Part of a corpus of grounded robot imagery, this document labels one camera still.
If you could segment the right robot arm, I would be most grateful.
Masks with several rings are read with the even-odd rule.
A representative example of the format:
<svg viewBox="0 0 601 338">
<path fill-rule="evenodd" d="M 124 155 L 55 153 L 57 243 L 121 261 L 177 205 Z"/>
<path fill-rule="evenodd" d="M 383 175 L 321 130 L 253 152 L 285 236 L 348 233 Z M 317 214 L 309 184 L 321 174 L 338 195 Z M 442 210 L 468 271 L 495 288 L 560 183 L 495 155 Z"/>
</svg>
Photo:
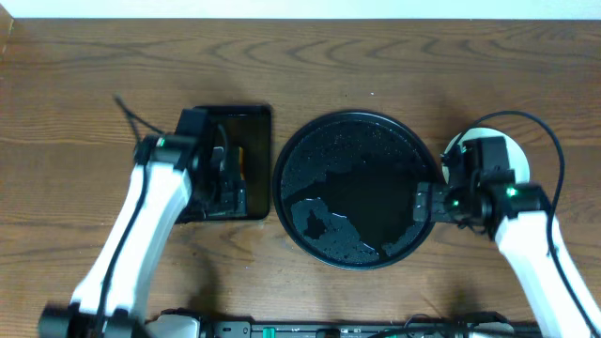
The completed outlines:
<svg viewBox="0 0 601 338">
<path fill-rule="evenodd" d="M 514 172 L 417 184 L 413 219 L 487 236 L 513 269 L 545 337 L 598 337 L 600 307 L 572 260 L 542 187 Z"/>
</svg>

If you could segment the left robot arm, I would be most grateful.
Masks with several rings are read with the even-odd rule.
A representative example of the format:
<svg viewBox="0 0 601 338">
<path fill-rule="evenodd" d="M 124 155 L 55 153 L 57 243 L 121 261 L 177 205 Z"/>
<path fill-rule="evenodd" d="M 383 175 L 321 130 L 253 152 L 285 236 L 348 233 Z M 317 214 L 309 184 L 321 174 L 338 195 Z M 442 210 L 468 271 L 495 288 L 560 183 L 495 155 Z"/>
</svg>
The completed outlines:
<svg viewBox="0 0 601 338">
<path fill-rule="evenodd" d="M 149 287 L 176 223 L 247 216 L 240 159 L 221 124 L 140 142 L 124 205 L 100 255 L 67 307 L 44 308 L 39 336 L 204 336 L 202 319 L 184 310 L 147 322 Z"/>
</svg>

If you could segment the green and yellow sponge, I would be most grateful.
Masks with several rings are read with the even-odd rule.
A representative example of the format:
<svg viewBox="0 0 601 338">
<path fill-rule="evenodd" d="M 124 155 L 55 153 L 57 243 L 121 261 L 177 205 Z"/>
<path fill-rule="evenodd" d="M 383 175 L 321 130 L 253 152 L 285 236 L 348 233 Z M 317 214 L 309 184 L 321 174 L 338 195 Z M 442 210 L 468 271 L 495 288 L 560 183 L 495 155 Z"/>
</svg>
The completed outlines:
<svg viewBox="0 0 601 338">
<path fill-rule="evenodd" d="M 245 181 L 244 148 L 238 147 L 239 179 Z"/>
</svg>

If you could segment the light blue plate top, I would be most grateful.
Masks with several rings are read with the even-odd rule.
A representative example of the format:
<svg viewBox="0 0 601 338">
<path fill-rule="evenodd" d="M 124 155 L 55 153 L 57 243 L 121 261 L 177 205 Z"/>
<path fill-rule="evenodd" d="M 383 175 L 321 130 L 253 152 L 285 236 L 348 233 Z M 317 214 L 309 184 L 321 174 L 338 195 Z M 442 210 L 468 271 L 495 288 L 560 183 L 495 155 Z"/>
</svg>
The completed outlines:
<svg viewBox="0 0 601 338">
<path fill-rule="evenodd" d="M 467 131 L 461 138 L 459 144 L 462 146 L 467 140 L 497 136 L 502 136 L 505 139 L 508 162 L 510 168 L 515 171 L 516 183 L 528 183 L 531 178 L 531 171 L 526 154 L 520 145 L 507 134 L 490 128 L 473 128 Z"/>
</svg>

